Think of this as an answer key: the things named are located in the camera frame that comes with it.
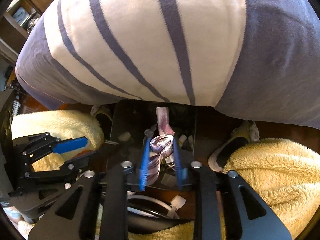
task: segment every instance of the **gray fabric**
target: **gray fabric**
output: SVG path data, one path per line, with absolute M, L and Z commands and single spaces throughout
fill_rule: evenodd
M 52 58 L 45 37 L 43 16 L 20 52 L 16 75 L 18 79 L 28 80 L 28 83 L 21 84 L 28 93 L 35 95 L 34 90 L 43 95 L 35 98 L 49 109 L 57 108 L 58 99 L 61 104 L 89 105 L 112 104 L 122 99 L 81 83 Z
M 246 0 L 243 47 L 216 106 L 226 115 L 320 129 L 320 21 L 307 0 Z
M 153 85 L 151 85 L 148 81 L 144 79 L 144 77 L 140 74 L 138 68 L 134 65 L 132 60 L 128 57 L 128 55 L 121 48 L 120 44 L 117 42 L 116 38 L 113 36 L 112 32 L 109 29 L 108 23 L 106 22 L 103 12 L 101 9 L 99 0 L 90 0 L 90 7 L 93 18 L 97 27 L 105 39 L 106 43 L 109 45 L 110 49 L 113 53 L 123 62 L 125 67 L 130 73 L 136 77 L 136 79 L 145 87 L 147 87 L 155 96 L 161 98 L 165 102 L 169 102 L 169 100 L 163 97 Z
M 180 73 L 191 105 L 196 104 L 186 39 L 176 0 L 159 0 L 162 13 L 179 62 Z

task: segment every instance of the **yellow fleece blanket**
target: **yellow fleece blanket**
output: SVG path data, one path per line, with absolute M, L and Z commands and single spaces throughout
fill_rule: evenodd
M 269 138 L 248 144 L 231 155 L 223 172 L 229 170 L 236 170 L 259 193 L 289 229 L 292 239 L 303 231 L 320 205 L 320 155 L 298 143 Z M 129 234 L 130 240 L 192 238 L 193 223 L 149 235 Z

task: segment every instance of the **striped fabric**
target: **striped fabric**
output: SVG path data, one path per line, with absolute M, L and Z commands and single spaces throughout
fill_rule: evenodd
M 16 74 L 49 108 L 129 98 L 320 128 L 319 62 L 307 0 L 55 0 Z

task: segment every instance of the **wooden floor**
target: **wooden floor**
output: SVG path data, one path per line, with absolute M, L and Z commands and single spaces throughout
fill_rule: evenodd
M 46 110 L 34 99 L 29 99 L 29 102 L 25 102 L 25 105 L 28 108 L 34 108 L 35 112 Z M 89 113 L 91 106 L 81 104 L 64 105 L 61 109 L 76 109 L 84 113 Z M 233 129 L 240 126 L 242 122 L 243 120 L 225 116 L 212 107 L 198 107 L 194 148 L 195 158 L 204 165 L 207 165 L 209 155 L 224 141 L 228 140 Z M 256 122 L 256 124 L 260 132 L 260 138 L 286 138 L 309 147 L 316 152 L 320 152 L 320 130 L 271 122 Z M 103 169 L 106 160 L 102 159 L 104 159 L 104 157 L 97 158 L 96 163 L 93 163 L 93 167 Z M 181 193 L 148 189 L 144 194 L 167 203 L 170 203 L 170 200 L 179 194 L 187 200 L 186 204 L 178 210 L 180 218 L 194 219 L 195 217 L 194 192 Z

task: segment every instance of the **metal bolt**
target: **metal bolt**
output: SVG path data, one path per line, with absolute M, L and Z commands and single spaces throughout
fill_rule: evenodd
M 84 176 L 85 176 L 86 178 L 92 178 L 92 177 L 94 176 L 94 171 L 86 171 L 86 172 L 84 173 Z
M 201 162 L 194 161 L 194 162 L 191 163 L 191 167 L 193 167 L 193 168 L 201 168 L 202 164 L 201 164 Z
M 239 174 L 238 174 L 236 171 L 229 171 L 229 172 L 228 172 L 228 176 L 229 176 L 230 178 L 236 178 L 236 177 L 239 176 Z
M 122 162 L 121 166 L 123 168 L 130 168 L 130 167 L 132 167 L 132 162 L 129 162 L 129 161 Z
M 65 189 L 71 188 L 71 184 L 70 184 L 70 183 L 66 183 L 66 184 L 64 185 L 64 188 L 65 188 Z

